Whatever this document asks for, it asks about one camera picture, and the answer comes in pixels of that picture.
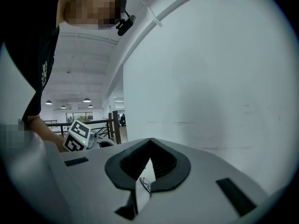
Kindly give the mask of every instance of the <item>cable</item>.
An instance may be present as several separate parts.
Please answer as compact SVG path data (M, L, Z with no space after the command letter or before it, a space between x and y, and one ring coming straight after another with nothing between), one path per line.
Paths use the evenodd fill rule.
M159 27L162 27L162 26L163 26L162 22L160 22L160 21L156 18L155 14L154 14L153 11L150 9L150 7L147 5L147 3L144 2L143 0L138 0L138 1L140 1L143 5L146 6L146 8L148 9L148 11L151 13L151 15L152 15L152 17L153 17L154 22L155 22Z

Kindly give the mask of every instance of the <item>white panel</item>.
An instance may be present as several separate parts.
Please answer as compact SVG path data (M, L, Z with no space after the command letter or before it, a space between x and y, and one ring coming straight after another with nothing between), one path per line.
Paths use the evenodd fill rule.
M17 125L35 90L20 73L3 42L0 47L0 124Z
M124 66L128 139L203 149L268 193L285 186L299 152L299 57L279 8L191 0L162 23Z

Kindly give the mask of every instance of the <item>floor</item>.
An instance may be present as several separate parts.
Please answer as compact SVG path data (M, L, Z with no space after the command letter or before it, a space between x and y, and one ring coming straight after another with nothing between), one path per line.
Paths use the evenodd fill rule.
M121 143L128 141L127 127L120 127Z

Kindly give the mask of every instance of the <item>black railing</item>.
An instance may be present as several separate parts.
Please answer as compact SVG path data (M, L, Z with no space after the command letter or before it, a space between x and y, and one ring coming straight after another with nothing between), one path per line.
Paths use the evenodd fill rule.
M84 122L87 125L92 125L92 124L102 124L102 123L106 123L106 125L104 127L99 127L99 128L92 128L92 130L98 130L97 133L99 135L104 135L101 137L106 137L106 135L108 135L108 138L111 139L110 136L110 129L109 129L109 122L113 122L113 119L105 119L105 120L96 120L96 121L88 121L88 122ZM63 136L64 133L66 133L69 130L69 126L72 125L72 123L56 123L56 124L46 124L48 127L52 127L52 126L58 126L60 127L60 131L54 131L54 133L61 133L61 135Z
M104 134L104 136L101 136L101 137L105 137L106 135L108 135L109 139L114 139L114 135L115 135L115 142L117 144L120 144L121 143L121 136L120 136L120 130L119 130L117 111L113 111L113 119L111 117L112 117L112 114L109 113L109 119L88 121L88 122L84 122L84 124L93 125L93 124L106 123L106 125L104 127L92 128L92 130L99 129L99 131L97 131L97 133L99 135ZM48 127L59 126L60 131L55 131L55 133L61 133L61 135L64 136L64 133L66 133L69 129L68 126L71 126L72 123L57 123L57 124L46 124L46 125Z

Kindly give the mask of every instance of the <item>small object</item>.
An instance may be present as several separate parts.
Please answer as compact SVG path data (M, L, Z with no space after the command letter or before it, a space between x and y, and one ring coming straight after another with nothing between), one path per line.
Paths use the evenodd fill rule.
M97 137L98 137L98 133L95 132L94 130L91 130L87 148L91 148L94 145L94 143L97 140Z
M133 26L136 17L134 15L130 16L127 11L125 11L125 13L128 16L128 19L121 19L120 24L118 24L118 26L116 27L116 29L118 29L117 34L119 36L123 36L125 35L125 33Z
M146 178L139 178L139 181L141 182L142 186L147 190L147 192L150 194L150 181Z

